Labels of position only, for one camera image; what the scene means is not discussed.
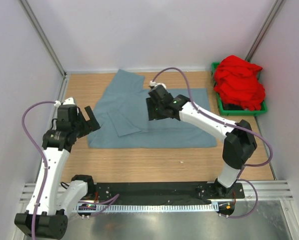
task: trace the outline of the metal post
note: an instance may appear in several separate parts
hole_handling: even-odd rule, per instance
[[[258,49],[259,45],[261,44],[262,40],[264,39],[266,33],[269,31],[270,26],[274,22],[277,14],[281,10],[282,6],[284,5],[286,0],[276,0],[273,7],[271,8],[263,26],[261,27],[256,39],[254,40],[253,45],[251,46],[245,60],[250,62],[253,58],[256,50]]]
[[[49,53],[50,57],[52,58],[53,62],[55,63],[56,67],[58,68],[60,74],[63,76],[63,78],[65,78],[65,71],[64,68],[61,64],[61,62],[59,61],[56,53],[54,52],[48,38],[46,37],[39,21],[37,20],[33,10],[31,9],[31,6],[29,5],[27,0],[18,0],[20,5],[23,7],[28,19],[30,20],[30,22],[32,23],[34,29],[36,30],[39,38],[41,39],[42,43],[44,44],[47,52]]]

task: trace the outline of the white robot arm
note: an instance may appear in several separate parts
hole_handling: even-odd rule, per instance
[[[37,183],[25,213],[17,213],[14,223],[26,235],[31,236],[31,222],[39,191],[43,192],[36,211],[36,236],[61,239],[66,231],[68,216],[77,203],[93,195],[95,185],[88,175],[76,175],[67,190],[57,196],[65,163],[77,138],[86,136],[100,128],[92,109],[85,108],[90,120],[85,120],[74,98],[66,99],[57,109],[56,128],[49,129],[43,136],[43,153],[47,159],[47,178],[44,179],[45,165],[41,164]]]
[[[165,118],[177,119],[195,125],[224,143],[224,165],[221,174],[215,180],[215,189],[219,196],[225,197],[232,191],[234,183],[245,162],[251,157],[257,144],[252,134],[225,126],[204,116],[195,109],[190,99],[183,95],[173,97],[162,83],[151,82],[149,98],[146,99],[149,120]],[[198,106],[199,110],[226,124],[239,125],[251,130],[250,124],[242,120],[239,123],[220,117]]]

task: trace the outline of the wooden surface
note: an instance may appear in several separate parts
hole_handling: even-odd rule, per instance
[[[139,73],[145,76],[144,88],[155,72]],[[72,74],[66,97],[75,97],[77,104],[94,108],[96,102],[114,77],[114,73]],[[218,114],[216,94],[213,90],[211,73],[187,72],[191,88],[207,88],[210,109]],[[157,82],[163,82],[168,88],[186,88],[185,81],[178,72],[165,72]],[[227,117],[239,122],[247,120],[254,131],[258,127],[252,116]],[[250,164],[259,164],[267,160],[263,143],[257,139],[258,148]],[[62,174],[62,180],[70,182],[76,174],[92,175],[95,182],[182,182],[214,181],[221,173],[223,144],[217,141],[211,148],[89,148],[87,137],[79,139],[72,148]],[[248,180],[272,180],[270,166],[248,167],[241,176]]]

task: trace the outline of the green basket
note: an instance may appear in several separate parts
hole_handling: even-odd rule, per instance
[[[218,67],[219,64],[220,64],[219,62],[213,62],[211,64],[211,71],[212,71],[213,80],[214,80],[214,74],[215,74],[216,68]],[[218,93],[216,93],[216,97],[217,97],[217,105],[218,105],[219,113],[222,116],[258,116],[258,115],[264,114],[268,111],[265,100],[262,101],[262,103],[260,104],[260,106],[261,106],[260,110],[255,110],[255,111],[249,111],[249,110],[224,110],[222,100],[221,100],[220,95]]]

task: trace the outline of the white backdrop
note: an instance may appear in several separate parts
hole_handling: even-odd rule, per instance
[[[55,100],[61,74],[17,0],[0,0],[0,240],[11,239],[25,183],[32,183],[40,157],[23,132],[21,118],[30,105]],[[26,124],[42,144],[53,107],[28,114]]]
[[[264,69],[268,113],[259,116],[273,144],[273,167],[299,207],[299,0],[286,1],[252,61]]]
[[[244,58],[274,0],[28,0],[66,71],[209,68]]]

